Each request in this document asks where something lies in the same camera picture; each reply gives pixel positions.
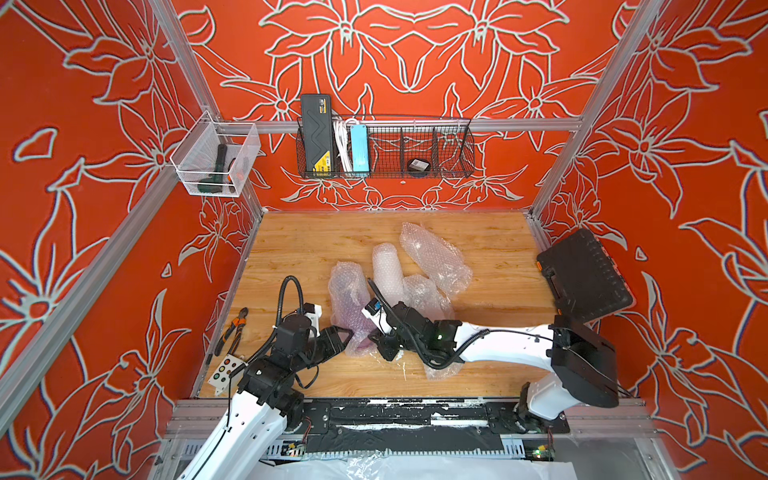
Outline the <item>bubble wrap sheet of vase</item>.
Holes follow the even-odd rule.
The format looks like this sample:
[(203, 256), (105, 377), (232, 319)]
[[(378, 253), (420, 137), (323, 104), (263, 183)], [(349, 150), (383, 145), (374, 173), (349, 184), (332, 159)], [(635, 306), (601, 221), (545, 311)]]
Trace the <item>bubble wrap sheet of vase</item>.
[(371, 300), (362, 267), (354, 262), (338, 262), (330, 273), (331, 324), (352, 331), (345, 352), (350, 357), (371, 354), (375, 344), (368, 338), (377, 329), (363, 314)]

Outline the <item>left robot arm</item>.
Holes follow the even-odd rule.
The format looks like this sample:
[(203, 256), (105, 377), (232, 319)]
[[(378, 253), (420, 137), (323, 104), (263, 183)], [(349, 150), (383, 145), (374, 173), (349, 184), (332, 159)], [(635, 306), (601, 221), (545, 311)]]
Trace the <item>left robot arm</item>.
[(331, 326), (319, 329), (318, 305), (304, 301), (299, 280), (286, 276), (280, 286), (275, 325), (265, 343), (234, 375), (242, 378), (228, 393), (227, 411), (181, 479), (246, 479), (268, 447), (285, 431), (305, 421), (299, 379), (346, 350), (354, 332)]

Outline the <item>purple glass vase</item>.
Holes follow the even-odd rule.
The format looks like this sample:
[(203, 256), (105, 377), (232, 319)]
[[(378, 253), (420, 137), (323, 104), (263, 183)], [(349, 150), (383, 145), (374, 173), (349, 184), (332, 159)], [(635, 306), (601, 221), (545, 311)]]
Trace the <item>purple glass vase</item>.
[(364, 356), (375, 348), (368, 339), (368, 335), (375, 329), (375, 325), (362, 313), (363, 307), (370, 300), (371, 297), (368, 292), (344, 297), (336, 312), (337, 324), (354, 332), (354, 337), (345, 350), (350, 357)]

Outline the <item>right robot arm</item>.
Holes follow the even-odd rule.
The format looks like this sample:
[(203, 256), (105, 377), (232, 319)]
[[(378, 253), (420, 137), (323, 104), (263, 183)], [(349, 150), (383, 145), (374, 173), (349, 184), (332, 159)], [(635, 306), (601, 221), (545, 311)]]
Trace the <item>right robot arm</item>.
[(578, 404), (619, 405), (615, 347), (582, 323), (563, 315), (549, 324), (529, 327), (431, 320), (403, 302), (390, 304), (372, 279), (367, 283), (374, 293), (374, 299), (362, 309), (375, 325), (369, 339), (388, 361), (401, 351), (410, 351), (435, 371), (474, 362), (543, 370), (545, 377), (521, 390), (517, 406), (521, 418), (552, 421)]

